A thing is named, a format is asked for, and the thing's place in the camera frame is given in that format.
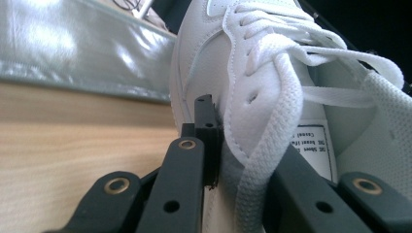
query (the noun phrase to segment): shoelace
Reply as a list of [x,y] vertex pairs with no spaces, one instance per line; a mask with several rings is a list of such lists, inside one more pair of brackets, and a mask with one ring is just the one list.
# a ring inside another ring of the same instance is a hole
[[[307,66],[319,66],[336,59],[362,61],[373,67],[394,86],[401,88],[403,76],[391,60],[369,53],[346,50],[343,40],[333,32],[322,29],[300,9],[290,9],[260,3],[245,3],[236,7],[236,13],[247,13],[241,26],[248,26],[245,39],[263,30],[273,30],[259,40],[249,54],[246,75],[251,76],[260,66],[273,60],[277,53],[287,52]],[[333,41],[341,49],[317,47],[317,38]],[[368,108],[374,106],[372,98],[363,90],[303,86],[307,101],[324,105]]]

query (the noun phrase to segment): wooden table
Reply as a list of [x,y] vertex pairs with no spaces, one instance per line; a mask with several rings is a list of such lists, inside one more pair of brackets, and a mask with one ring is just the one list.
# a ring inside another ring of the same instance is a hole
[[171,108],[0,83],[0,232],[61,228],[100,177],[143,177],[178,137]]

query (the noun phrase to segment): white shoe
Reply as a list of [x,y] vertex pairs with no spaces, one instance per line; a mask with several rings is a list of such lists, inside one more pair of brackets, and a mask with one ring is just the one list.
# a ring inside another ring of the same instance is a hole
[[412,100],[397,66],[346,50],[293,0],[260,2],[193,0],[173,54],[178,128],[204,94],[223,120],[204,232],[262,230],[266,185],[290,142],[326,178],[361,171],[412,199]]

